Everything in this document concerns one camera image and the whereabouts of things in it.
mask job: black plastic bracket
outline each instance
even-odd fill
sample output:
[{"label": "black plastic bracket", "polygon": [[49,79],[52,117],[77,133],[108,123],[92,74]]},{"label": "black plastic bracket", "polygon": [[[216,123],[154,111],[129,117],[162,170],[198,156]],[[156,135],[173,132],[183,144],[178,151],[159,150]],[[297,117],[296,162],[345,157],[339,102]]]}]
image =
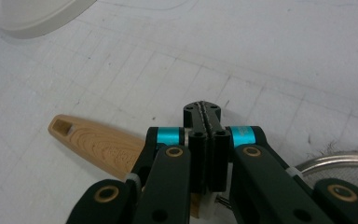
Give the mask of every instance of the black plastic bracket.
[{"label": "black plastic bracket", "polygon": [[333,223],[258,145],[234,149],[229,200],[238,223]]},{"label": "black plastic bracket", "polygon": [[87,189],[66,224],[129,223],[132,219],[130,191],[118,180],[102,180]]},{"label": "black plastic bracket", "polygon": [[190,160],[183,146],[158,151],[132,223],[188,223]]},{"label": "black plastic bracket", "polygon": [[157,127],[150,127],[147,130],[144,149],[131,170],[132,173],[137,174],[140,177],[142,186],[145,185],[146,180],[149,177],[149,173],[156,156],[156,148],[158,147],[157,135]]},{"label": "black plastic bracket", "polygon": [[184,107],[184,127],[191,129],[191,191],[203,193],[225,191],[227,185],[230,132],[220,124],[221,109],[208,102]]},{"label": "black plastic bracket", "polygon": [[358,223],[358,187],[335,178],[316,183],[312,198],[336,223]]}]

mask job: printed grid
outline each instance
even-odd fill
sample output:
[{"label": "printed grid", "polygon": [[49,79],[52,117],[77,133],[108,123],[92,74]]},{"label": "printed grid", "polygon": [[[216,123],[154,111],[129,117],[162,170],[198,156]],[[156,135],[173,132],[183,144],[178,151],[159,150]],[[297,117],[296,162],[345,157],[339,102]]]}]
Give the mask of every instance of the printed grid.
[{"label": "printed grid", "polygon": [[[358,100],[194,52],[188,39],[212,25],[181,32],[167,21],[194,2],[148,18],[139,8],[98,1],[43,37],[0,33],[0,223],[63,223],[91,184],[112,178],[48,134],[57,114],[144,138],[150,126],[181,126],[182,107],[206,100],[223,108],[224,125],[261,126],[291,165],[332,145],[358,150]],[[205,41],[203,48],[216,45]]]}]

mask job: metal rim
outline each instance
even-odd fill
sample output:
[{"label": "metal rim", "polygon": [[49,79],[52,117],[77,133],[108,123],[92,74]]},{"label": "metal rim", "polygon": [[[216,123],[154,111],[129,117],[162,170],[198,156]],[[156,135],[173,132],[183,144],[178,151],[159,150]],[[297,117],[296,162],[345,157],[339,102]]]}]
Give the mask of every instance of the metal rim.
[{"label": "metal rim", "polygon": [[303,175],[336,168],[336,167],[358,167],[358,152],[338,152],[334,155],[315,158],[296,166]]}]

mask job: wooden knife handle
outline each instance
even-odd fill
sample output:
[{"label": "wooden knife handle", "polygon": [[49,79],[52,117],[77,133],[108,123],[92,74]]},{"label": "wooden knife handle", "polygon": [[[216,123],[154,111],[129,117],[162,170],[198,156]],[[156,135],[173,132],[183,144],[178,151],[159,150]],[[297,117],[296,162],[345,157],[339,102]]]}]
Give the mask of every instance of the wooden knife handle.
[{"label": "wooden knife handle", "polygon": [[124,180],[145,141],[97,122],[58,115],[48,126],[51,135],[86,161]]}]

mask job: blue tape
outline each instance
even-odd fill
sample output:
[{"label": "blue tape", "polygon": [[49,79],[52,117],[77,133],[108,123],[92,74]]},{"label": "blue tape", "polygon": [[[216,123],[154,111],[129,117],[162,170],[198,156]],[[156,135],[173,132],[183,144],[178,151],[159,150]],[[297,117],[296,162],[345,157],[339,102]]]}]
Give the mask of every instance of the blue tape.
[{"label": "blue tape", "polygon": [[234,147],[242,144],[254,144],[255,133],[250,126],[230,126]]},{"label": "blue tape", "polygon": [[179,145],[179,128],[159,127],[157,133],[157,143],[167,146]]}]

